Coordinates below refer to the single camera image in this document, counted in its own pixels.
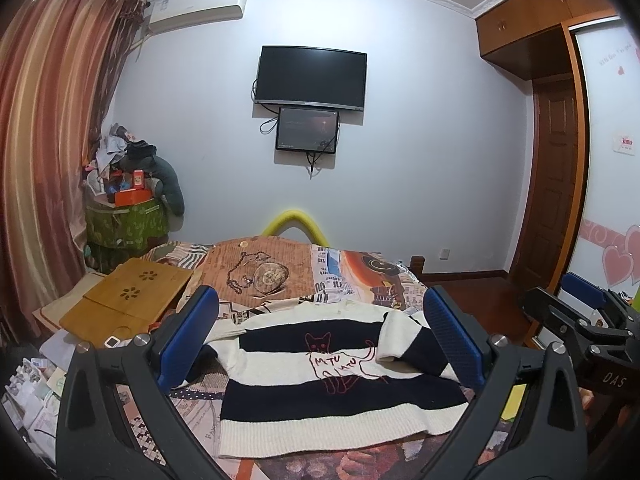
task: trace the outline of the wall-mounted tv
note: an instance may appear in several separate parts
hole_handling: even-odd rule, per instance
[[[255,102],[364,110],[367,54],[306,46],[264,46]]]

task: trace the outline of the pink heart decal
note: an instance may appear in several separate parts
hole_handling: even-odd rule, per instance
[[[640,227],[632,225],[629,231],[626,232],[625,237],[625,251],[634,259],[635,262],[640,262]],[[634,270],[631,273],[631,279],[634,285],[640,282],[640,265],[634,265]]]
[[[615,245],[610,245],[602,253],[602,266],[609,286],[624,282],[634,270],[634,258],[631,254],[620,253]]]

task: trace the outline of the blue gripper pad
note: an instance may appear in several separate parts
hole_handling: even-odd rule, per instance
[[[607,304],[605,291],[580,276],[569,272],[562,277],[562,290],[591,308],[603,308]]]
[[[158,387],[165,395],[182,384],[216,322],[220,309],[218,293],[210,286],[200,286],[184,309],[189,309],[189,313],[160,354]]]
[[[464,314],[439,285],[424,293],[422,306],[424,317],[460,384],[476,393],[482,390],[491,361],[488,334],[474,317]]]

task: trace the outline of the wooden floor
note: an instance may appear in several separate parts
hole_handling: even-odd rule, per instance
[[[442,285],[460,309],[472,314],[489,334],[504,334],[520,345],[530,322],[518,306],[519,291],[504,278],[427,282]]]

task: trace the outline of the curtain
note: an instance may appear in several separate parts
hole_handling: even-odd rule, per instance
[[[28,0],[0,41],[0,308],[13,336],[84,274],[82,156],[123,0]]]
[[[116,20],[111,39],[107,46],[104,62],[100,70],[98,85],[95,89],[94,111],[89,129],[87,150],[83,153],[85,164],[91,162],[100,145],[102,122],[109,111],[116,85],[127,60],[127,54],[133,43],[136,31],[140,28],[146,9],[146,0],[125,0]]]

